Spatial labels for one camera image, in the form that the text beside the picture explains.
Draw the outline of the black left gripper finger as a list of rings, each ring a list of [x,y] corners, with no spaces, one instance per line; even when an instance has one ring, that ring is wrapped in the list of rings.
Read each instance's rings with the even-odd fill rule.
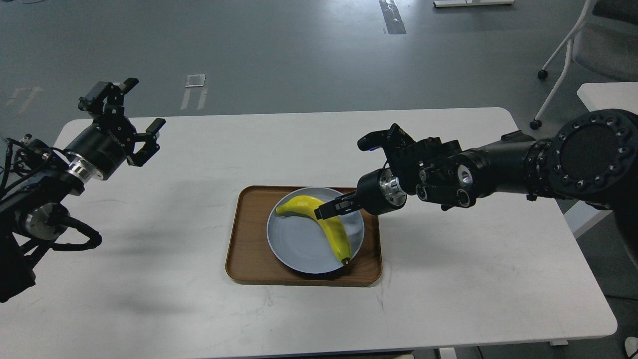
[[[145,132],[132,133],[127,138],[126,161],[128,165],[142,167],[159,151],[158,133],[164,125],[166,125],[164,118],[155,118]]]
[[[78,99],[78,109],[87,112],[96,123],[124,123],[125,95],[139,84],[137,78],[127,78],[119,84],[97,82],[96,85]]]

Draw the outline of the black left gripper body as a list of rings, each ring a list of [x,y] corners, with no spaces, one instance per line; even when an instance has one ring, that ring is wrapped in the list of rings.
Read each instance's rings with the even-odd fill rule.
[[[134,150],[136,129],[128,118],[105,116],[83,130],[65,148],[68,159],[80,157],[95,168],[95,176],[105,181]]]

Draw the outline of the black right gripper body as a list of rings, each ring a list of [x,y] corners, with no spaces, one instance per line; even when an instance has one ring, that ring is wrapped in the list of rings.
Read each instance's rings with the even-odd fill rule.
[[[407,193],[390,169],[372,171],[358,180],[355,203],[367,213],[381,215],[402,209]]]

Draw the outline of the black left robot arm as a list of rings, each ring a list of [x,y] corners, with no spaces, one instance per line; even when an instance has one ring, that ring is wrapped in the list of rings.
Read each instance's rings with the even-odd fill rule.
[[[99,232],[73,218],[62,200],[83,193],[90,179],[105,181],[123,164],[141,167],[160,149],[157,118],[137,132],[125,116],[125,95],[139,83],[98,82],[78,100],[93,122],[63,150],[26,134],[7,139],[1,169],[1,302],[35,284],[34,268],[49,250],[85,251]]]

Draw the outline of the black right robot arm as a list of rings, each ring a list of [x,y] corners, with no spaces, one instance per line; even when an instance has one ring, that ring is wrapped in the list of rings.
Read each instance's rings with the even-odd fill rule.
[[[319,205],[318,219],[364,209],[385,214],[405,206],[409,195],[446,211],[472,207],[495,192],[572,199],[611,210],[629,259],[637,262],[638,117],[623,109],[587,112],[556,136],[535,139],[522,131],[462,150],[456,140],[415,141],[401,127],[358,140],[363,152],[381,148],[387,166],[358,180],[356,190]]]

